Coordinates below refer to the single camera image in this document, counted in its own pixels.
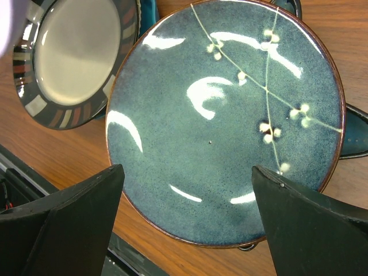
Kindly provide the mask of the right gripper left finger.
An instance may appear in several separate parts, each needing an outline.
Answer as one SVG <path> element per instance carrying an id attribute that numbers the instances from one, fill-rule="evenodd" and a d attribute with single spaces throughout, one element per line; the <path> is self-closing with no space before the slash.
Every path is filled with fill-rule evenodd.
<path id="1" fill-rule="evenodd" d="M 122 165 L 1 213 L 1 275 L 101 275 Z"/>

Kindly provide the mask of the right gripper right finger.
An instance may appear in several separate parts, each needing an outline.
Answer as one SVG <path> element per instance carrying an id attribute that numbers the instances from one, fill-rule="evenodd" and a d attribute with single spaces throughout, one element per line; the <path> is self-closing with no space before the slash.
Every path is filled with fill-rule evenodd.
<path id="1" fill-rule="evenodd" d="M 367 209 L 262 166 L 252 185 L 277 275 L 367 275 Z"/>

